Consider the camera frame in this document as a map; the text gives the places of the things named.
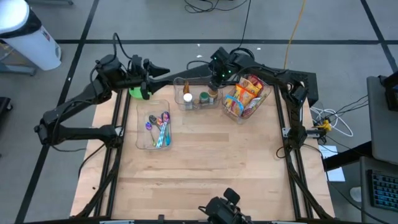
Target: purple spoon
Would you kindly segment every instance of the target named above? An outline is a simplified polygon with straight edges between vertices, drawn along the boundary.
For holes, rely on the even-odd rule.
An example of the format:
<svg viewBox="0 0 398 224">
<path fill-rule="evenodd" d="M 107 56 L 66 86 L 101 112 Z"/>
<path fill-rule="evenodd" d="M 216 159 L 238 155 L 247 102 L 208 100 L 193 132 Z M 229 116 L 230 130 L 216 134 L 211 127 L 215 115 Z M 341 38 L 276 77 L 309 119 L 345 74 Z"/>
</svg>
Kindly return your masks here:
<svg viewBox="0 0 398 224">
<path fill-rule="evenodd" d="M 152 137 L 152 145 L 155 146 L 155 139 L 154 136 L 152 135 L 152 125 L 150 124 L 150 122 L 146 122 L 145 123 L 145 128 L 150 132 L 150 136 Z"/>
</svg>

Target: green object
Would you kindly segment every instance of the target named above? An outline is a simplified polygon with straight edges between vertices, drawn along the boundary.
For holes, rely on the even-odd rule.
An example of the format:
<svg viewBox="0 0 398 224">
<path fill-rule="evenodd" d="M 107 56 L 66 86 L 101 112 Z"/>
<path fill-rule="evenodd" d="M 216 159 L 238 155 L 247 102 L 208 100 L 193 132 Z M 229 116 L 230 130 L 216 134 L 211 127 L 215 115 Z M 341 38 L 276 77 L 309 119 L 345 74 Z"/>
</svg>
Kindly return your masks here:
<svg viewBox="0 0 398 224">
<path fill-rule="evenodd" d="M 135 99 L 142 99 L 141 87 L 135 87 L 133 89 L 129 89 L 129 93 Z"/>
<path fill-rule="evenodd" d="M 207 92 L 201 92 L 199 95 L 200 103 L 207 103 L 209 101 L 209 94 Z"/>
</svg>

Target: gray floor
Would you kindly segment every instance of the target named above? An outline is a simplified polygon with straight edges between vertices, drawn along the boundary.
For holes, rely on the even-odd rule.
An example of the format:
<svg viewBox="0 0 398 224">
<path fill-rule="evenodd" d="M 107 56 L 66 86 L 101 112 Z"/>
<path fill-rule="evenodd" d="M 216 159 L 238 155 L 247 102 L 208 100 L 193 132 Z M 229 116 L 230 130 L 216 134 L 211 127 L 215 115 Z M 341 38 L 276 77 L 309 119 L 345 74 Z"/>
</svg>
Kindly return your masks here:
<svg viewBox="0 0 398 224">
<path fill-rule="evenodd" d="M 220 7 L 237 5 L 221 1 Z M 75 0 L 66 4 L 32 4 L 46 29 L 57 40 L 80 39 L 93 0 Z M 398 39 L 395 0 L 368 0 L 377 24 L 386 40 Z M 252 0 L 245 39 L 289 39 L 299 14 L 301 1 Z M 87 39 L 111 39 L 117 32 L 122 39 L 240 39 L 247 5 L 235 11 L 189 14 L 180 0 L 99 0 Z M 295 39 L 300 40 L 377 40 L 359 0 L 308 0 Z M 12 223 L 21 205 L 27 184 L 39 156 L 41 145 L 33 127 L 46 110 L 58 101 L 70 69 L 77 44 L 61 44 L 63 63 L 52 71 L 38 71 L 36 76 L 0 74 L 0 96 L 14 102 L 14 110 L 3 122 L 0 132 L 0 223 Z M 144 44 L 125 45 L 129 54 L 139 54 L 172 72 L 185 69 L 185 64 L 199 55 L 209 60 L 219 47 L 230 50 L 236 44 Z M 286 45 L 244 44 L 258 62 L 282 67 Z M 388 46 L 398 57 L 398 46 Z M 88 74 L 106 54 L 110 44 L 86 44 L 81 53 L 68 97 L 78 94 L 89 82 Z M 319 107 L 338 109 L 366 95 L 366 77 L 390 75 L 391 67 L 380 45 L 293 45 L 288 67 L 317 73 Z M 67 122 L 67 126 L 90 126 L 92 106 Z M 332 132 L 331 137 L 349 147 L 370 140 L 368 110 L 363 108 L 343 117 L 354 132 L 353 138 Z M 84 147 L 85 142 L 68 142 L 60 147 Z M 59 153 L 51 150 L 40 176 L 26 221 L 67 218 L 77 183 L 77 170 L 84 152 Z M 343 193 L 359 185 L 359 164 L 343 168 L 346 182 L 335 184 Z M 331 189 L 336 216 L 342 220 L 360 221 L 359 212 Z"/>
</svg>

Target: wheel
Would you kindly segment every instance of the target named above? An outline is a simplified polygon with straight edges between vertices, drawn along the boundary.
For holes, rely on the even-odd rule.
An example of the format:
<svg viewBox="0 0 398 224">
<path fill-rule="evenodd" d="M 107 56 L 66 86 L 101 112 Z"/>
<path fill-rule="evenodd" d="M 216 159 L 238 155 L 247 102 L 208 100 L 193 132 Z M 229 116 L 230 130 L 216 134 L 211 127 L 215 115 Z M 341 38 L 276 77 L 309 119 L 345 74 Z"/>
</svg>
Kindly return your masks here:
<svg viewBox="0 0 398 224">
<path fill-rule="evenodd" d="M 14 107 L 12 106 L 12 104 L 11 104 L 11 102 L 10 103 L 8 103 L 8 105 L 7 105 L 7 111 L 10 111 L 10 110 L 12 110 Z"/>
</svg>

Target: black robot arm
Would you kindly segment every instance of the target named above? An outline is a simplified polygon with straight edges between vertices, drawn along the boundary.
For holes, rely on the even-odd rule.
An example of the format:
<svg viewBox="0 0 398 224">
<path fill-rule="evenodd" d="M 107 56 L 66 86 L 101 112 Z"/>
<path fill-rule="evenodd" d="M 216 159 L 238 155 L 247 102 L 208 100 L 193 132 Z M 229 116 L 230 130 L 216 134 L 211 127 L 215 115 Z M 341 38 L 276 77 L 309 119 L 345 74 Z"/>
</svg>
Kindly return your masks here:
<svg viewBox="0 0 398 224">
<path fill-rule="evenodd" d="M 99 139 L 108 147 L 117 147 L 122 141 L 120 137 L 122 130 L 118 130 L 113 125 L 104 125 L 100 128 L 67 128 L 60 123 L 91 105 L 108 101 L 113 91 L 123 88 L 140 87 L 143 99 L 148 100 L 148 92 L 156 91 L 150 88 L 152 77 L 170 71 L 156 67 L 148 59 L 145 59 L 142 64 L 142 58 L 137 55 L 132 56 L 129 64 L 131 68 L 123 70 L 122 64 L 114 55 L 107 55 L 96 61 L 91 74 L 97 71 L 98 75 L 84 88 L 83 92 L 43 114 L 39 125 L 34 128 L 40 142 L 43 145 L 54 146 L 66 140 Z"/>
</svg>

